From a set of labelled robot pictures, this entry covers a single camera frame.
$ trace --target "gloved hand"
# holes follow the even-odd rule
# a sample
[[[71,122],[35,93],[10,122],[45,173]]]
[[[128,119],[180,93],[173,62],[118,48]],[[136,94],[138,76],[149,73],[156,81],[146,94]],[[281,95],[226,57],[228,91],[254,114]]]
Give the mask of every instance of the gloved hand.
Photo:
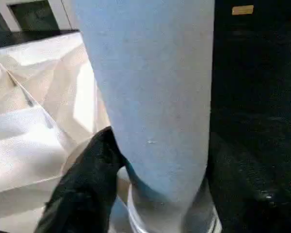
[[[35,233],[106,233],[124,164],[111,127],[98,132],[55,188]]]

